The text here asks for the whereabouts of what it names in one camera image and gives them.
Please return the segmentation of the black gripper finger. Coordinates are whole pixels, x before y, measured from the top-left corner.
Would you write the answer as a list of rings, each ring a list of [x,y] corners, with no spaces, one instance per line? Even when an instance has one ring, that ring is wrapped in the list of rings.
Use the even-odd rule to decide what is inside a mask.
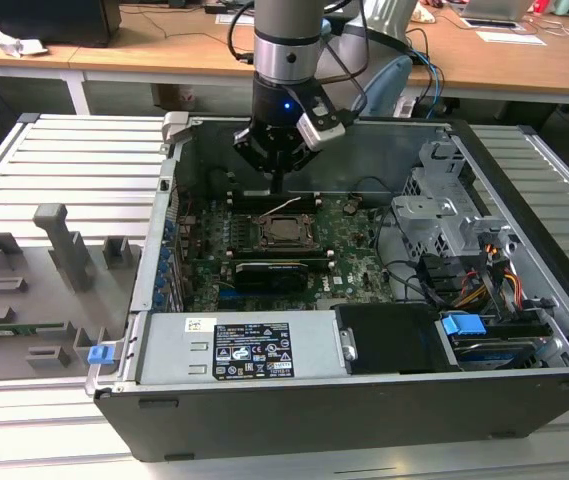
[[[285,177],[292,172],[301,170],[318,155],[305,143],[295,148],[288,148],[278,153],[278,192],[283,192]]]
[[[255,146],[249,127],[233,134],[234,150],[258,173],[270,178],[270,193],[279,192],[277,153]]]

